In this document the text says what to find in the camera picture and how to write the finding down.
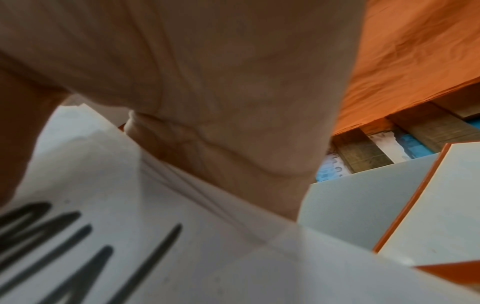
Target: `orange cloth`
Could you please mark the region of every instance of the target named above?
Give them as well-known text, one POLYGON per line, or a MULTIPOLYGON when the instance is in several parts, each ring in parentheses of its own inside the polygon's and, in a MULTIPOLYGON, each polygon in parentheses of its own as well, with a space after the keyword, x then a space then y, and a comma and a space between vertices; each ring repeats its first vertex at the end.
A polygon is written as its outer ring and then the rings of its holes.
POLYGON ((479 0, 370 0, 335 133, 480 81, 479 0))

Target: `orange tarp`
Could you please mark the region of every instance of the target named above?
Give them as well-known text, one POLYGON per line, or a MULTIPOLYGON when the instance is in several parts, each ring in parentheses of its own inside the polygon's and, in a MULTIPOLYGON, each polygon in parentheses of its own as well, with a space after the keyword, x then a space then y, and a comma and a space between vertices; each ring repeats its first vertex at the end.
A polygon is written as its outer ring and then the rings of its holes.
POLYGON ((479 77, 480 0, 370 0, 335 133, 479 77))

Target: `orange fabric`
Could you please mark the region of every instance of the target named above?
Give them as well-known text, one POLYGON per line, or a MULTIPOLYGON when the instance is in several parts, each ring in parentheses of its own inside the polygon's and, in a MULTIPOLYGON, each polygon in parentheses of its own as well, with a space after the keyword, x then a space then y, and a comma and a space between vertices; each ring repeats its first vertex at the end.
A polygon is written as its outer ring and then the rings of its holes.
POLYGON ((370 0, 335 133, 480 81, 480 1, 370 0))

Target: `orange border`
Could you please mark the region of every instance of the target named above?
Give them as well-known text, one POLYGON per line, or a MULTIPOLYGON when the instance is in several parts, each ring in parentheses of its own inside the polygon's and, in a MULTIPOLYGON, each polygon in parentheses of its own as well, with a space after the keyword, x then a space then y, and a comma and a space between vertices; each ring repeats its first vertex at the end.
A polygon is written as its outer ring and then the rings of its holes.
POLYGON ((447 152, 450 150, 450 147, 452 144, 445 144, 443 149, 440 152, 440 156, 438 159, 435 161, 433 164, 432 168, 426 175, 425 179, 423 182, 421 182, 420 186, 418 189, 415 191, 415 194, 411 197, 410 201, 405 205, 403 210, 400 212, 400 214, 396 217, 396 219, 393 221, 393 223, 390 225, 388 230, 385 232, 385 234, 381 237, 381 239, 378 241, 378 243, 375 245, 373 248, 373 251, 375 253, 378 253, 381 248, 385 245, 385 243, 389 240, 389 238, 392 236, 394 231, 397 229, 397 227, 400 225, 400 223, 403 221, 403 219, 407 216, 407 214, 410 212, 411 208, 415 205, 417 200, 420 198, 420 195, 422 192, 425 190, 427 185, 429 184, 430 180, 433 178, 435 175, 435 172, 439 168, 440 164, 442 163, 443 159, 447 155, 447 152))
POLYGON ((416 269, 460 285, 480 284, 480 261, 478 260, 451 264, 418 266, 416 269))

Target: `wooden plank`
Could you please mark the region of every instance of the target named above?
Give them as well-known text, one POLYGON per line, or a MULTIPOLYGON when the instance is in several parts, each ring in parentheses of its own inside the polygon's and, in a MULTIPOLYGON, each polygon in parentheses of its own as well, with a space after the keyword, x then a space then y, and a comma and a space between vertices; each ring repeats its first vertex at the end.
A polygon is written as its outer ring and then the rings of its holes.
POLYGON ((462 88, 432 102, 464 120, 480 116, 480 84, 462 88))
POLYGON ((480 130, 433 103, 423 103, 388 117, 433 152, 446 143, 480 140, 480 130))
POLYGON ((380 118, 360 127, 367 136, 378 134, 380 132, 391 131, 395 124, 387 118, 380 118))
POLYGON ((333 136, 331 141, 352 173, 393 164, 360 129, 353 129, 333 136))

